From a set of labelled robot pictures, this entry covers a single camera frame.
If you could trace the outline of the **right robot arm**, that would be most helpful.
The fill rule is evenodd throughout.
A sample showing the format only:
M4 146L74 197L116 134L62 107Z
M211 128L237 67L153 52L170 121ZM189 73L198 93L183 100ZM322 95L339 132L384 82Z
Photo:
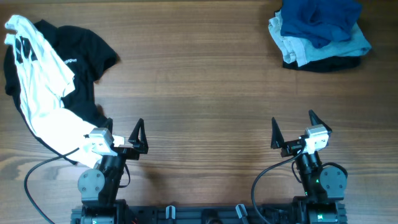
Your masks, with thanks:
M318 152L328 145L332 129L313 110L308 112L311 126L297 140L285 141L277 121L272 119L271 148L280 149L282 157L293 156L294 176L302 184L305 195L296 196L288 204L264 207L264 215L272 223L348 222L345 197L347 170L334 162L323 163Z

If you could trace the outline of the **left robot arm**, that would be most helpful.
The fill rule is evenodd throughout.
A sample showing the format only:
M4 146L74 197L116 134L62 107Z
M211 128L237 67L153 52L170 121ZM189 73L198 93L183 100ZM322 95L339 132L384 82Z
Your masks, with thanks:
M130 146L115 146L112 135L113 122L108 119L104 128L94 128L85 136L87 147L102 156L95 168L88 169L78 179L82 207L72 210L71 224L124 224L137 223L138 219L124 199L116 198L121 177L129 172L127 160L139 160L149 150L144 120L138 120L128 142Z

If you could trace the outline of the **white t-shirt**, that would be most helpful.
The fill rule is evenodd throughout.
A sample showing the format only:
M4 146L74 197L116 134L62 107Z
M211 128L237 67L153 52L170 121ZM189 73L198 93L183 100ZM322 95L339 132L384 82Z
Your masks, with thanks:
M9 33L4 43L13 47L21 110L30 132L56 154L83 152L85 135L97 126L63 105L62 98L75 90L75 74L27 18L13 15L5 28Z

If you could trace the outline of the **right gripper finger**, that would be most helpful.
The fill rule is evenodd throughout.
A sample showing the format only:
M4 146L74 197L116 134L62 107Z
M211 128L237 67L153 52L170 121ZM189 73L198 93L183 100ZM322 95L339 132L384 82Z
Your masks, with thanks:
M322 124L322 125L326 128L328 134L331 134L331 133L332 133L332 129L331 129L324 121L322 121L322 120L316 115L316 113L315 113L313 110L309 110L309 111L308 111L308 115L309 115L309 117L310 117L310 122L311 122L312 126L316 126L316 125Z
M272 136L271 136L271 148L278 149L284 146L284 138L280 131L279 125L277 124L276 119L273 117L271 119L272 123Z

